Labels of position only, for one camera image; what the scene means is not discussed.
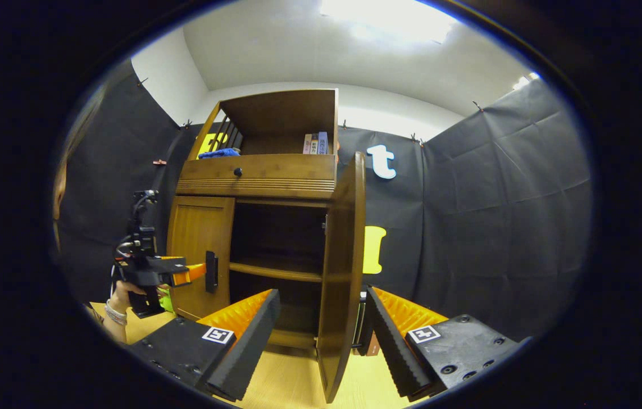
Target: human hand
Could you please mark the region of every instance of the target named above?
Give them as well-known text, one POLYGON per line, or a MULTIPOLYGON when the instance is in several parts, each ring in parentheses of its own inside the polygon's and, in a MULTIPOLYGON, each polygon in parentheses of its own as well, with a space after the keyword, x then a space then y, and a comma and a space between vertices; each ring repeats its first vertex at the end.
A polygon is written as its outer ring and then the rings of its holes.
POLYGON ((136 294, 146 295, 146 291, 137 287, 136 285, 126 282, 126 281, 117 281, 116 290, 111 294, 110 300, 108 300, 108 306, 114 309, 114 311, 120 314, 126 314, 127 308, 129 308, 129 291, 136 294))
POLYGON ((169 290, 170 285, 168 284, 157 285, 157 296, 159 296, 160 300, 169 295, 169 290))

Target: blue cloth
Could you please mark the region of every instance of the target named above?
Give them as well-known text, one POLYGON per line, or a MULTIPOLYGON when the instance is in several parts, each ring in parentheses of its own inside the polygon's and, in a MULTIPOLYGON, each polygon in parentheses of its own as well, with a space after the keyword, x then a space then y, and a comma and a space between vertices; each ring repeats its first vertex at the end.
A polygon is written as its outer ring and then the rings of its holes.
POLYGON ((201 153, 197 155, 197 158, 198 160, 203 160, 204 158, 218 158, 220 156, 240 156, 240 153, 237 153, 233 148, 227 148, 214 152, 201 153))

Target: cabinet door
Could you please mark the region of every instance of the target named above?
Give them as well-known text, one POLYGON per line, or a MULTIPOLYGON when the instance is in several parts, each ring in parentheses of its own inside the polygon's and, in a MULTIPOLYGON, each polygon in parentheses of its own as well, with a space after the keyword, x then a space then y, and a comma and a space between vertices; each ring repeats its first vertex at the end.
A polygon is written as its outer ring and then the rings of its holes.
POLYGON ((349 361, 364 266, 366 176, 357 152, 331 197, 316 352, 326 402, 336 396, 349 361))
POLYGON ((177 314, 197 320, 230 305, 228 276, 234 214, 235 198, 232 197, 175 197, 167 255, 185 257, 187 264, 204 262, 206 251, 213 251, 217 256, 214 293, 204 290, 204 277, 170 290, 177 314))

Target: light wood floor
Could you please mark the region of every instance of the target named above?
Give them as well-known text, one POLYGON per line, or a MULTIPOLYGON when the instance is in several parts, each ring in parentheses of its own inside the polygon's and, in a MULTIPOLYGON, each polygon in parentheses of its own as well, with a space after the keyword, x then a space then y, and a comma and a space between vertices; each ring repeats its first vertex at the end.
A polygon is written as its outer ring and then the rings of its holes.
MULTIPOLYGON (((102 316, 105 314, 103 304, 92 305, 102 316)), ((131 308, 127 315, 129 344, 141 340, 174 318, 174 314, 165 312, 139 319, 131 312, 131 308)), ((245 398, 237 402, 225 402, 243 409, 399 409, 409 406, 408 399, 399 398, 383 352, 375 357, 350 355, 336 399, 326 404, 313 352, 275 346, 268 346, 261 355, 245 398)))

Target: cabinet drawer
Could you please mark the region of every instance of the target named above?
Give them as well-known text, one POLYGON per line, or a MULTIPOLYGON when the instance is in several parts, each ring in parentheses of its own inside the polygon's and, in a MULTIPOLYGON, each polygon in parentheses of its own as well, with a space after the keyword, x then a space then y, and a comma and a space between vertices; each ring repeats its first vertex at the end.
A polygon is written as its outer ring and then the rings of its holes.
POLYGON ((329 199, 335 155, 248 155, 186 161, 176 194, 329 199), (235 170, 241 169, 240 176, 235 170))

